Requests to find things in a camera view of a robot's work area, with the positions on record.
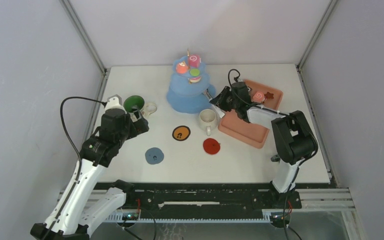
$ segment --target red coaster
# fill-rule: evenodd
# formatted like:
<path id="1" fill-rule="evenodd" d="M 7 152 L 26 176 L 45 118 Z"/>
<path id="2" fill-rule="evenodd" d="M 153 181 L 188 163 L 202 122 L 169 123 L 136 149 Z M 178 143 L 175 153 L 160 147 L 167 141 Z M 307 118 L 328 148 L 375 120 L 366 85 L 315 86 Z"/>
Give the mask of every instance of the red coaster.
<path id="1" fill-rule="evenodd" d="M 207 138 L 203 143 L 204 150 L 207 154 L 214 155 L 220 151 L 220 143 L 214 138 Z"/>

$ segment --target pink tray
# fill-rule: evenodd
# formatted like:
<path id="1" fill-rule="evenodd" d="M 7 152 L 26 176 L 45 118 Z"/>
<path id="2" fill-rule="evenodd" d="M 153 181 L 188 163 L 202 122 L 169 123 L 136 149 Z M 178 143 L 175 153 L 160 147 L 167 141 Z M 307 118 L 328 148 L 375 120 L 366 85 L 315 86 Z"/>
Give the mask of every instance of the pink tray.
<path id="1" fill-rule="evenodd" d="M 284 95 L 281 90 L 251 80 L 244 80 L 244 82 L 252 89 L 249 93 L 251 98 L 257 91 L 263 93 L 270 92 L 273 94 L 273 99 L 267 99 L 264 102 L 264 106 L 275 110 L 279 108 Z M 247 123 L 239 119 L 234 110 L 226 112 L 226 115 L 221 119 L 221 122 L 218 125 L 218 129 L 220 132 L 232 136 L 235 139 L 258 149 L 264 146 L 267 135 L 269 134 L 269 130 L 267 128 L 261 125 Z"/>

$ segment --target red wire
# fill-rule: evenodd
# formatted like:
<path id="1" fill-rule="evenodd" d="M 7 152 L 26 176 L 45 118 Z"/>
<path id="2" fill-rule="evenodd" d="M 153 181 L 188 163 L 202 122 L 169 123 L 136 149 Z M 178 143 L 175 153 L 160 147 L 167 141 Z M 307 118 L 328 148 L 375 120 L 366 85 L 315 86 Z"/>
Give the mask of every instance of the red wire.
<path id="1" fill-rule="evenodd" d="M 136 210 L 136 213 L 139 214 L 139 209 L 141 208 L 141 200 L 138 198 L 138 199 L 136 200 L 136 202 L 137 202 L 137 210 Z"/>
<path id="2" fill-rule="evenodd" d="M 292 204 L 290 201 L 287 201 L 289 203 L 289 212 L 287 213 L 288 215 L 292 213 Z"/>

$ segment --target white mug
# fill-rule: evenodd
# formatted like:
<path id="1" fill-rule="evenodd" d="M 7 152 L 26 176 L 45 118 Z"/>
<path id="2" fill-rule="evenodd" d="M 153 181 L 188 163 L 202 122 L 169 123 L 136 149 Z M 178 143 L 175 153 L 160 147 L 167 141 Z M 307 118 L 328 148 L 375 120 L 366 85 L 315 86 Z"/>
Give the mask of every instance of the white mug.
<path id="1" fill-rule="evenodd" d="M 148 119 L 151 114 L 155 113 L 157 111 L 157 105 L 154 102 L 146 102 L 145 105 L 143 105 L 142 109 L 140 110 L 140 113 L 145 119 Z M 133 121 L 136 121 L 137 118 L 135 114 L 132 112 L 130 113 L 131 119 Z"/>
<path id="2" fill-rule="evenodd" d="M 211 109 L 202 110 L 199 113 L 199 126 L 206 131 L 206 135 L 211 135 L 211 130 L 214 130 L 219 125 L 217 114 Z"/>

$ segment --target ceramic mug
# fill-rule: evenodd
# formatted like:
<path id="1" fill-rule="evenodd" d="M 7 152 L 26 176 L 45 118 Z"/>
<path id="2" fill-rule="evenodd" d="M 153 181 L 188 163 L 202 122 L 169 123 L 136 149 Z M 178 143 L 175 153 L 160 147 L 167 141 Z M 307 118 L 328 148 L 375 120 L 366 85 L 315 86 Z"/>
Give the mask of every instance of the ceramic mug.
<path id="1" fill-rule="evenodd" d="M 206 131 L 207 136 L 211 135 L 211 130 L 214 130 L 219 125 L 217 114 L 211 109 L 202 110 L 199 113 L 199 126 Z"/>
<path id="2" fill-rule="evenodd" d="M 130 113 L 133 120 L 136 119 L 135 115 L 133 114 L 134 106 L 137 106 L 137 108 L 140 109 L 140 113 L 145 119 L 149 118 L 151 114 L 157 111 L 157 105 L 154 102 L 145 103 L 144 98 L 141 96 L 138 96 L 138 95 L 129 96 L 124 101 L 123 107 L 127 112 Z"/>

